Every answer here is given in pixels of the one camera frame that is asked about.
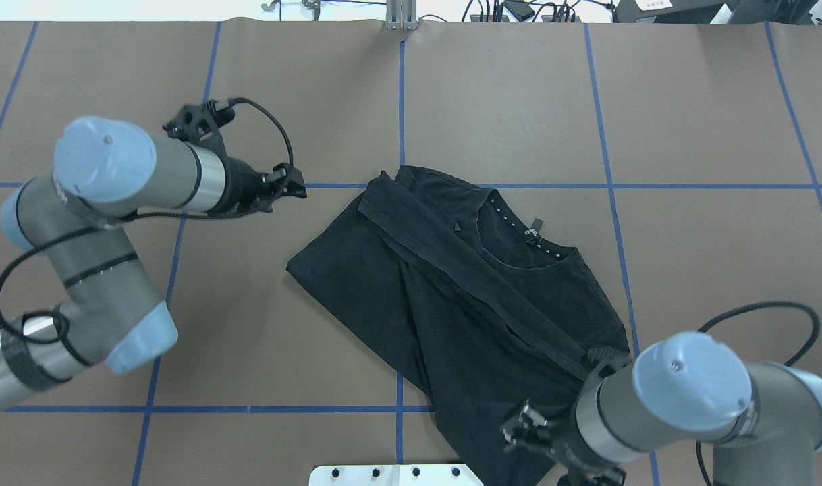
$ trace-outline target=white mounting plate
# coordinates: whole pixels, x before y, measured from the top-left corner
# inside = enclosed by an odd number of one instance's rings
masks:
[[[372,471],[378,470],[378,476]],[[309,486],[483,486],[464,464],[390,464],[319,466]]]

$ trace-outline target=white label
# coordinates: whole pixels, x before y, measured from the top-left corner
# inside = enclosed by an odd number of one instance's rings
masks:
[[[672,0],[636,0],[636,5],[639,10],[647,12],[648,10],[671,9]]]

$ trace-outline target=black fabric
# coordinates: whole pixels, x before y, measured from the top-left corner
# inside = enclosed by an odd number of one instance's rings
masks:
[[[537,484],[546,456],[500,424],[531,399],[575,400],[584,351],[627,351],[624,326],[577,249],[538,239],[496,190],[435,170],[384,173],[288,271],[420,388],[439,430],[487,486]]]

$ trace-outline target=white bracket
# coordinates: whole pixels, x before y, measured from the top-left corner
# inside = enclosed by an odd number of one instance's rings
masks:
[[[309,486],[483,486],[464,464],[319,466]]]
[[[417,30],[417,0],[387,0],[387,30]]]

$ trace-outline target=gray metal bracket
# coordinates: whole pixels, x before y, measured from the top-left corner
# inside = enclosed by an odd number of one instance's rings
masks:
[[[417,0],[386,0],[387,30],[417,30]]]

